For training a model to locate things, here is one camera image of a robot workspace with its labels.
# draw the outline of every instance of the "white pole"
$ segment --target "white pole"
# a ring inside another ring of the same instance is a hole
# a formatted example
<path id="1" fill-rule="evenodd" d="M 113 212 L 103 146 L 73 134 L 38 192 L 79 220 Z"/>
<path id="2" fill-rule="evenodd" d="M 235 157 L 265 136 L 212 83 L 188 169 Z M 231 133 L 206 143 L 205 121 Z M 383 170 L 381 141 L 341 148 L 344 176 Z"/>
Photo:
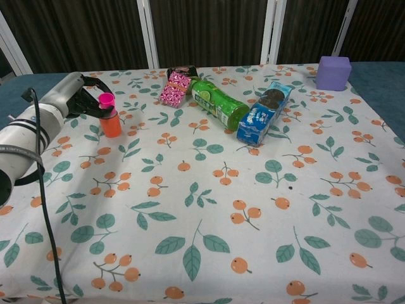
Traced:
<path id="1" fill-rule="evenodd" d="M 138 4 L 138 14 L 139 14 L 140 26 L 142 28 L 142 35 L 144 37 L 147 65 L 150 69 L 153 69 L 154 67 L 153 67 L 152 51 L 151 51 L 151 45 L 149 43 L 149 35 L 147 33 L 147 24 L 146 24 L 146 18 L 145 18 L 144 3 L 142 0 L 137 0 L 137 4 Z"/>
<path id="2" fill-rule="evenodd" d="M 267 59 L 268 59 L 268 52 L 270 49 L 271 29 L 273 28 L 273 21 L 274 21 L 275 6 L 276 6 L 276 0 L 267 1 L 265 28 L 263 31 L 263 40 L 261 43 L 261 56 L 260 56 L 261 65 L 266 64 Z"/>
<path id="3" fill-rule="evenodd" d="M 147 33 L 149 34 L 149 43 L 151 45 L 151 54 L 154 68 L 159 68 L 158 49 L 156 48 L 156 39 L 154 38 L 153 20 L 151 5 L 149 0 L 144 0 L 145 18 L 147 24 Z"/>
<path id="4" fill-rule="evenodd" d="M 16 76 L 32 74 L 30 65 L 25 58 L 20 46 L 15 40 L 10 27 L 4 19 L 3 14 L 0 12 L 0 48 L 8 60 L 11 68 Z"/>
<path id="5" fill-rule="evenodd" d="M 275 65 L 277 63 L 278 49 L 280 47 L 281 32 L 283 30 L 285 6 L 287 0 L 277 0 L 276 15 L 273 26 L 273 35 L 271 37 L 269 63 Z"/>
<path id="6" fill-rule="evenodd" d="M 339 35 L 337 36 L 335 46 L 333 47 L 332 56 L 339 56 L 340 54 L 340 50 L 342 49 L 342 45 L 346 37 L 347 29 L 349 28 L 354 10 L 356 9 L 357 1 L 358 0 L 349 0 L 349 3 L 347 4 L 346 13 L 344 14 Z"/>

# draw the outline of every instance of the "pink box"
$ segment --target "pink box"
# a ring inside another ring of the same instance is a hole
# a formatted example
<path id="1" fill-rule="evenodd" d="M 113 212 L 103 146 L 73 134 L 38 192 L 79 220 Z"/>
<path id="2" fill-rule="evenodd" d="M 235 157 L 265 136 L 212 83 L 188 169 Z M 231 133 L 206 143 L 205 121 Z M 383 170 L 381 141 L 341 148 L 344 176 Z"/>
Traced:
<path id="1" fill-rule="evenodd" d="M 186 75 L 173 72 L 160 94 L 160 101 L 174 108 L 181 107 L 191 79 Z"/>

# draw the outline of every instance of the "blue box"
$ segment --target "blue box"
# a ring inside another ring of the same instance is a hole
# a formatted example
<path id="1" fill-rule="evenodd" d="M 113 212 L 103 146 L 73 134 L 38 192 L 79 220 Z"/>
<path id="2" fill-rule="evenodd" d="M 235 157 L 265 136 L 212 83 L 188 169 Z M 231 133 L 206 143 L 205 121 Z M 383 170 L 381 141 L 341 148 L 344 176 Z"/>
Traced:
<path id="1" fill-rule="evenodd" d="M 269 126 L 280 116 L 291 91 L 290 87 L 273 81 L 239 122 L 237 139 L 251 146 L 259 146 Z"/>

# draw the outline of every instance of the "purple block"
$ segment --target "purple block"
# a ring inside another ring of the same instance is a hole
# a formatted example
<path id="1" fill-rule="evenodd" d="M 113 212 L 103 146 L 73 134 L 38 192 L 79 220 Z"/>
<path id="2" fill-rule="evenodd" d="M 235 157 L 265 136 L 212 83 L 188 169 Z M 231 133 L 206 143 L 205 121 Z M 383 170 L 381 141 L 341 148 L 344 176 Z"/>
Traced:
<path id="1" fill-rule="evenodd" d="M 351 70 L 348 57 L 322 56 L 316 74 L 316 88 L 343 91 Z"/>

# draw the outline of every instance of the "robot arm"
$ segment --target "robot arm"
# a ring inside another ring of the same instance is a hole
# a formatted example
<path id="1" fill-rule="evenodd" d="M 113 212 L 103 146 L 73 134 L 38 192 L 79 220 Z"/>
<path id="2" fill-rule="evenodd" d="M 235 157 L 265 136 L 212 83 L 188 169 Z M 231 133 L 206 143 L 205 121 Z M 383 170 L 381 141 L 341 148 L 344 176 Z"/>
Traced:
<path id="1" fill-rule="evenodd" d="M 66 117 L 73 118 L 81 113 L 104 118 L 113 107 L 100 109 L 99 103 L 84 86 L 97 86 L 103 92 L 111 92 L 101 80 L 74 72 L 67 75 L 39 101 L 40 152 L 59 134 Z M 30 100 L 28 94 L 23 98 Z M 27 184 L 33 180 L 21 179 L 34 160 L 41 160 L 35 153 L 36 116 L 34 105 L 0 130 L 0 206 L 8 201 L 13 186 Z"/>

